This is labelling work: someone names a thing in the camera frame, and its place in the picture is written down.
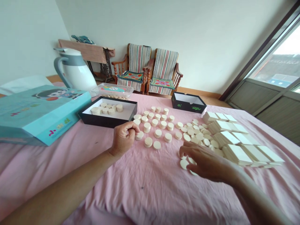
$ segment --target glass pane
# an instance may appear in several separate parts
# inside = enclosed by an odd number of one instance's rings
[[[283,88],[300,77],[300,26],[250,75],[249,78]]]
[[[298,86],[294,87],[291,91],[300,93],[300,84],[298,84]]]

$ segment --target stack of wooden blocks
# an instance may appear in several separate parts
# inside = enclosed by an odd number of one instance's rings
[[[284,160],[266,146],[261,146],[231,115],[206,112],[203,116],[209,131],[218,142],[225,158],[240,165],[271,168]]]

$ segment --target wooden chair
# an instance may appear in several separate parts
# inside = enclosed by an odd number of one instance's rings
[[[112,62],[116,84],[133,87],[134,90],[144,94],[147,83],[147,72],[151,71],[150,67],[153,67],[153,60],[150,60],[151,51],[151,47],[149,46],[128,44],[127,54],[125,54],[124,59],[119,62]]]
[[[149,92],[172,95],[177,91],[183,74],[177,63],[178,52],[157,48],[154,55],[154,68],[147,73],[146,94]]]

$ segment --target sliding glass door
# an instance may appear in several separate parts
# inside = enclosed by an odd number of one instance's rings
[[[274,35],[270,46],[226,102],[300,145],[300,11]]]

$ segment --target box lid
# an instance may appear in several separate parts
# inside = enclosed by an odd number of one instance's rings
[[[116,95],[118,97],[130,98],[134,88],[116,84],[102,83],[92,89],[97,95]]]
[[[36,135],[91,98],[86,91],[44,85],[0,98],[0,126],[23,128]]]

